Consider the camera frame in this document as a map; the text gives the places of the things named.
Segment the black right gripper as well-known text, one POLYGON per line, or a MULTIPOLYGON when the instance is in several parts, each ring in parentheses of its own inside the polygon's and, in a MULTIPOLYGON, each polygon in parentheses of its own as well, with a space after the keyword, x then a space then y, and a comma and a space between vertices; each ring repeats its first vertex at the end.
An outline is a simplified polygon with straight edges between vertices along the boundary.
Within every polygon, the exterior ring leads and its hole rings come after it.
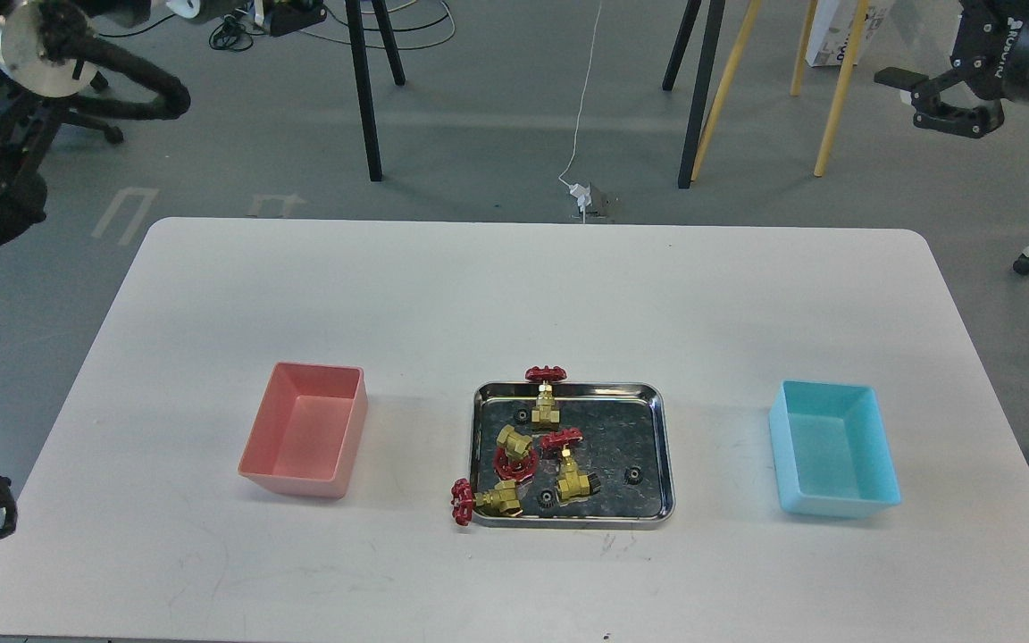
MULTIPOLYGON (((1022 103, 1018 65, 1023 61, 1024 27, 1029 23, 1028 1, 961 1, 960 22, 951 57, 961 68, 971 70, 966 83, 981 99, 996 101, 975 107, 956 107, 939 101, 914 104, 912 122, 918 128, 965 138, 983 138, 1003 126, 1005 113, 998 99, 1022 103)), ((961 69, 947 70, 928 78, 901 68, 885 68, 874 74, 874 82, 907 91, 912 101, 931 101, 944 90, 961 82, 961 69)))

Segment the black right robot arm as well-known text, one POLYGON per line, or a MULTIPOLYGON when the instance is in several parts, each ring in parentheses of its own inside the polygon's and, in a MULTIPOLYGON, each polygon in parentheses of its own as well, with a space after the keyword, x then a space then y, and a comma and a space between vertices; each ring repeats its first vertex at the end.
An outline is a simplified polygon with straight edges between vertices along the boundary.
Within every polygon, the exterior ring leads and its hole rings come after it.
POLYGON ((1003 99, 1029 104, 1029 1, 964 1, 947 72, 900 68, 877 84, 910 94, 918 128, 982 138, 1003 126, 1003 99))

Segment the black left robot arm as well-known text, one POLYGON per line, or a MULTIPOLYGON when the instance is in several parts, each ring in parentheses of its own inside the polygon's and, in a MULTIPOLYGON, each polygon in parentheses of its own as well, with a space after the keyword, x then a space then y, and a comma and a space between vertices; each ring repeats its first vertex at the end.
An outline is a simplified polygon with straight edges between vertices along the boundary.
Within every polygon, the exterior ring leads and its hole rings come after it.
POLYGON ((45 217, 39 167, 64 123, 120 141, 119 121, 174 121, 179 78, 106 40, 91 23, 135 26, 151 1, 0 1, 0 248, 45 217))

